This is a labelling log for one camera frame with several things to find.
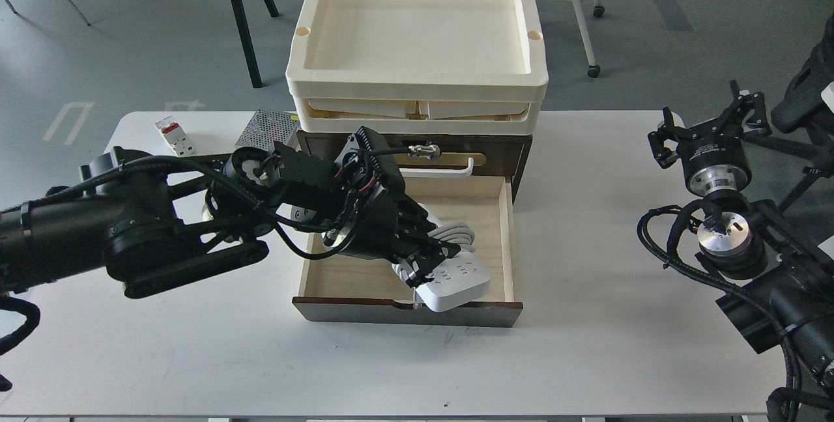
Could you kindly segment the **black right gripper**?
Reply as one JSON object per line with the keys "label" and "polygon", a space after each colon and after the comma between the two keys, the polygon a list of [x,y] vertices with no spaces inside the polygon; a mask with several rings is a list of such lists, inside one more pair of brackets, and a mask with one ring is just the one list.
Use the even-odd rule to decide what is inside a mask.
{"label": "black right gripper", "polygon": [[[732,103],[713,122],[682,128],[676,125],[670,108],[664,107],[663,120],[647,136],[659,167],[669,169],[678,159],[682,161],[685,187],[698,197],[720,190],[744,190],[753,175],[742,139],[772,134],[763,93],[743,91],[736,80],[730,80],[729,85]],[[677,147],[671,149],[667,142],[675,142]]]}

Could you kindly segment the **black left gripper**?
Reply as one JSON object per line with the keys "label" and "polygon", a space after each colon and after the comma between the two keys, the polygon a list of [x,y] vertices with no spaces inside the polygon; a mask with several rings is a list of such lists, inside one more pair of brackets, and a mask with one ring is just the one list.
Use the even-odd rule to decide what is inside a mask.
{"label": "black left gripper", "polygon": [[461,245],[430,237],[435,224],[428,212],[405,193],[405,181],[385,137],[361,126],[349,137],[338,161],[346,167],[347,182],[357,199],[349,201],[347,222],[323,234],[326,250],[346,243],[342,254],[361,259],[387,259],[396,276],[411,288],[432,281],[428,276],[444,260],[461,252]]}

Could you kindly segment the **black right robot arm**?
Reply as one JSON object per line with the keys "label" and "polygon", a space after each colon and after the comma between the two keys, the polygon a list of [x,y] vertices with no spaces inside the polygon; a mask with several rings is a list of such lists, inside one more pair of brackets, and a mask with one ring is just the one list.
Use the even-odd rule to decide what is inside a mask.
{"label": "black right robot arm", "polygon": [[718,306],[756,353],[781,347],[786,385],[766,401],[769,421],[793,421],[802,406],[832,420],[832,258],[773,201],[743,196],[753,178],[743,137],[771,128],[762,93],[730,90],[720,116],[690,128],[664,108],[650,149],[662,169],[680,161],[695,199],[649,210],[637,237],[664,267],[724,292]]}

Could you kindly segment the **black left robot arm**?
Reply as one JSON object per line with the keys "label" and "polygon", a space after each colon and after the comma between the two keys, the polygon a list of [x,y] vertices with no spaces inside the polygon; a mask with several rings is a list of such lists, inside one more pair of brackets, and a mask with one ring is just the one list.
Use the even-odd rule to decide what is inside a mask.
{"label": "black left robot arm", "polygon": [[384,259],[407,286],[430,283],[465,247],[408,196],[397,154],[440,149],[391,148],[367,126],[334,160],[280,142],[184,158],[113,148],[79,184],[3,209],[2,310],[24,321],[2,352],[39,325],[39,307],[18,298],[27,289],[103,267],[126,297],[145,298],[256,264],[270,231],[301,258]]}

